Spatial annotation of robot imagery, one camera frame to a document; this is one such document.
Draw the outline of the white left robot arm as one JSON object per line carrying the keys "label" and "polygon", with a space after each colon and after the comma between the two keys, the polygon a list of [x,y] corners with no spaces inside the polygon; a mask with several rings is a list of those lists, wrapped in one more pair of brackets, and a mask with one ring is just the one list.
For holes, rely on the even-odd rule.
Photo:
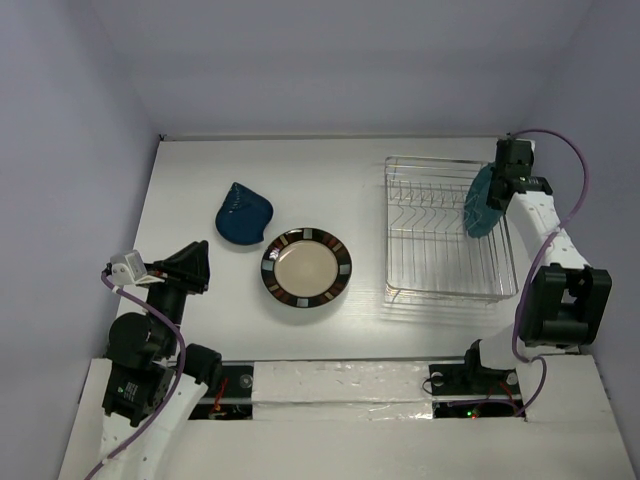
{"label": "white left robot arm", "polygon": [[99,461],[88,478],[164,478],[194,407],[219,388],[220,353],[186,344],[181,333],[188,296],[208,289],[208,254],[205,240],[152,263],[131,250],[102,271],[102,283],[141,310],[109,329]]}

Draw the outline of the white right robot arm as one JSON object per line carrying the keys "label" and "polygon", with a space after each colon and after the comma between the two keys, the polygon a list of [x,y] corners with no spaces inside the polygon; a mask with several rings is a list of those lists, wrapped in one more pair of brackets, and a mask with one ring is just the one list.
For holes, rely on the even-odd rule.
{"label": "white right robot arm", "polygon": [[566,230],[584,201],[560,217],[548,180],[534,175],[533,165],[534,144],[523,133],[499,139],[494,161],[480,169],[464,204],[468,237],[485,238],[507,219],[531,258],[512,326],[465,353],[460,379],[477,395],[491,395],[520,363],[542,363],[542,347],[592,344],[612,288],[609,272],[592,267]]}

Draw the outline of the dark rimmed beige plate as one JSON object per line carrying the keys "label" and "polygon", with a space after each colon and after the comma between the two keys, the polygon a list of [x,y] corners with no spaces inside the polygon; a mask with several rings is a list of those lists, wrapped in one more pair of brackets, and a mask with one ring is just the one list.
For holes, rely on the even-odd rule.
{"label": "dark rimmed beige plate", "polygon": [[265,249],[260,262],[262,284],[276,301],[297,309],[324,306],[348,287],[351,254],[335,235],[318,228],[289,230]]}

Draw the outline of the dark blue leaf-shaped plate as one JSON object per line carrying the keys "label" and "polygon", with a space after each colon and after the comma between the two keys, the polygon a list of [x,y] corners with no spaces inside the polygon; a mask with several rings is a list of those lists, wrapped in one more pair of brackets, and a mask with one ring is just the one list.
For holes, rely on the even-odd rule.
{"label": "dark blue leaf-shaped plate", "polygon": [[273,205],[246,186],[233,182],[215,217],[220,236],[235,245],[262,243],[274,215]]}

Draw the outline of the dark green scalloped plate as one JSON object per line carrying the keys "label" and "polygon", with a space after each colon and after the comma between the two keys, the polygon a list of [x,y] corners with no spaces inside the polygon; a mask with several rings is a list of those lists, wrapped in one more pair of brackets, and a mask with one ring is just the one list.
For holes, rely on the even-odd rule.
{"label": "dark green scalloped plate", "polygon": [[492,180],[490,163],[482,167],[472,181],[464,202],[464,227],[471,238],[487,236],[500,221],[502,212],[487,205]]}

